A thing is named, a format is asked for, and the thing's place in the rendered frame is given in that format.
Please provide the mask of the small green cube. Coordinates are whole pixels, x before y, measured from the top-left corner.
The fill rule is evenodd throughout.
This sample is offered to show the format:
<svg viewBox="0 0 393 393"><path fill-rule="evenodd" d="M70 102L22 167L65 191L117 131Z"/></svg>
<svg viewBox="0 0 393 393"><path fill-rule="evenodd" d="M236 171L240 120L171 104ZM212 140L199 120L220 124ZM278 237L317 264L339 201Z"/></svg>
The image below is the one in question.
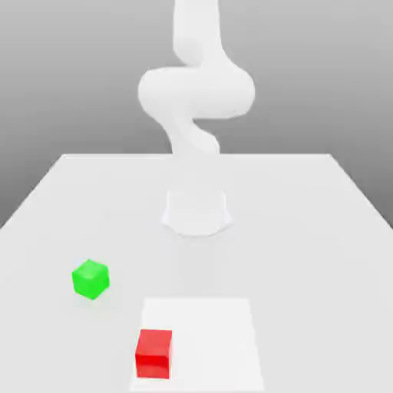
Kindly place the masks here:
<svg viewBox="0 0 393 393"><path fill-rule="evenodd" d="M88 259L71 273L74 291L90 300L96 299L110 285L109 269Z"/></svg>

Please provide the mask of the small red cube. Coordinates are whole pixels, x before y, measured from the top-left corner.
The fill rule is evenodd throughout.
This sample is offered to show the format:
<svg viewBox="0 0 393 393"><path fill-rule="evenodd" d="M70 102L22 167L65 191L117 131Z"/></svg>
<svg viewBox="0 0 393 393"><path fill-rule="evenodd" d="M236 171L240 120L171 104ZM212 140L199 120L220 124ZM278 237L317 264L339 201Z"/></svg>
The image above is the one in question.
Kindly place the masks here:
<svg viewBox="0 0 393 393"><path fill-rule="evenodd" d="M140 330L135 349L135 366L138 378L169 379L171 358L171 330Z"/></svg>

